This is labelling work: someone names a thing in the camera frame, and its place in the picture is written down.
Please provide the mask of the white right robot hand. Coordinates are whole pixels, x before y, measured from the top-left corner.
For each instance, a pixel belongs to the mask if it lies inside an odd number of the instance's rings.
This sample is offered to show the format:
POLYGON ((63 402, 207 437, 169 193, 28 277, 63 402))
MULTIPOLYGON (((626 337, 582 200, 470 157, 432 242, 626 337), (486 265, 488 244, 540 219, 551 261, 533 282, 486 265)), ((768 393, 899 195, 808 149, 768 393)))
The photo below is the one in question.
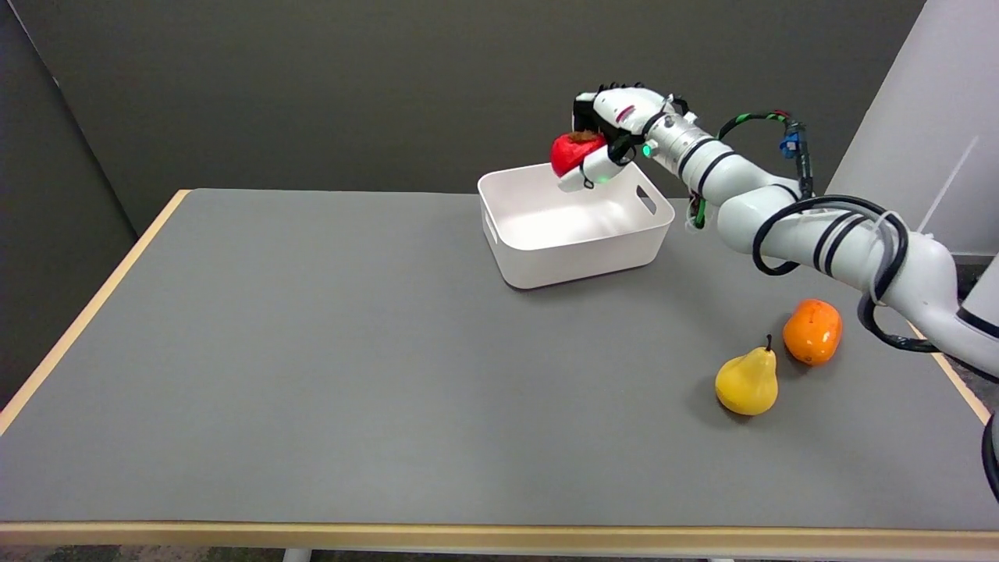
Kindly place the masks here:
POLYGON ((674 96, 643 84, 627 87, 613 83, 575 96, 572 130, 597 133, 604 145, 559 174, 561 191, 592 190, 620 174, 646 143, 652 126, 674 111, 672 102, 674 96))

